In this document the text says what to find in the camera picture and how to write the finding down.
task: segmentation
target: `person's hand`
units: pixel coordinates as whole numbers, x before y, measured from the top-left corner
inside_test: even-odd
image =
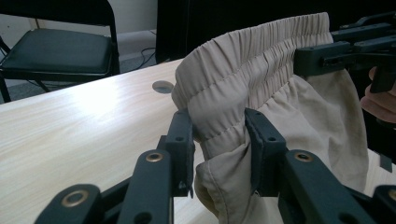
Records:
[[[375,67],[369,72],[369,77],[373,80]],[[361,107],[386,122],[396,123],[396,83],[391,91],[371,93],[371,85],[366,88],[365,96],[361,98]]]

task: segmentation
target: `gray fabric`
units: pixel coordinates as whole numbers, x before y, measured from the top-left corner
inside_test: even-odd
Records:
[[[293,74],[295,49],[331,43],[326,13],[287,18],[221,35],[177,68],[172,97],[189,109],[205,162],[195,190],[219,223],[272,223],[268,204],[250,195],[245,107],[261,111],[289,149],[318,155],[345,185],[362,190],[368,169],[359,99],[347,71]]]

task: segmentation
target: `clamp jaw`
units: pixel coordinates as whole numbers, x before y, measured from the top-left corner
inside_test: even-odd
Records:
[[[278,197],[284,223],[392,223],[396,186],[373,198],[344,187],[314,154],[288,150],[283,136],[259,111],[245,109],[251,139],[251,193]],[[104,192],[75,185],[57,194],[36,224],[174,223],[173,198],[192,193],[194,145],[187,110],[178,111],[157,149],[144,152],[131,178]]]
[[[365,25],[373,21],[382,22]],[[396,82],[396,11],[361,18],[331,34],[334,43],[295,50],[294,74],[310,77],[376,66],[370,92],[392,89]],[[377,121],[396,129],[394,123]]]

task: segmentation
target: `wooden table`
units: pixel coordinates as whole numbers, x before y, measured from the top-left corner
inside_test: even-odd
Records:
[[[177,111],[171,95],[180,61],[0,105],[0,223],[33,223],[49,201],[75,184],[108,189],[131,176]],[[196,145],[195,163],[203,154]],[[366,193],[396,177],[370,151]],[[196,197],[175,199],[176,223],[217,223]]]

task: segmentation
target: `floor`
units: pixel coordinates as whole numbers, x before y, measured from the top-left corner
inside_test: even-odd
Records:
[[[139,58],[144,55],[152,53],[155,48],[156,31],[147,30],[133,33],[117,35],[119,42],[120,61],[125,61],[133,58]],[[26,83],[25,80],[6,80],[7,86],[15,86]]]

